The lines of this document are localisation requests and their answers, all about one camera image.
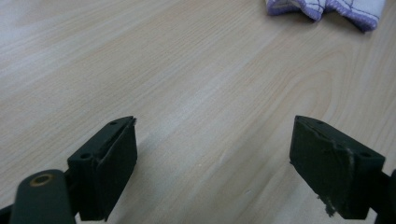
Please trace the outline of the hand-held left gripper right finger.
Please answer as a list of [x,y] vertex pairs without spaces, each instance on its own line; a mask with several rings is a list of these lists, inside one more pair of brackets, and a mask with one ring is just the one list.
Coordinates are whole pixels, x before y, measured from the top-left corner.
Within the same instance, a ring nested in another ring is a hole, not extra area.
[[330,215],[365,219],[370,182],[381,173],[385,157],[323,121],[297,116],[290,163]]

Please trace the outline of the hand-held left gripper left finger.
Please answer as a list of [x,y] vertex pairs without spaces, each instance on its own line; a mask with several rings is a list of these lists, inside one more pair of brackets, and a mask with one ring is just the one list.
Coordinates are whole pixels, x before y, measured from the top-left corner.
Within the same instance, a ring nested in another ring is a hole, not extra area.
[[72,209],[83,221],[108,219],[137,162],[136,118],[106,124],[67,159]]

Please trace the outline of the white purple-checked towel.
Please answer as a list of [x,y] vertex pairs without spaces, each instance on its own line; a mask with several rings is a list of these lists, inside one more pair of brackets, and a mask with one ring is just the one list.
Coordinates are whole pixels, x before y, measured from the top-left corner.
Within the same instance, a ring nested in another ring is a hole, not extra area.
[[269,15],[301,11],[313,21],[336,11],[366,33],[376,29],[386,0],[265,0],[265,4]]

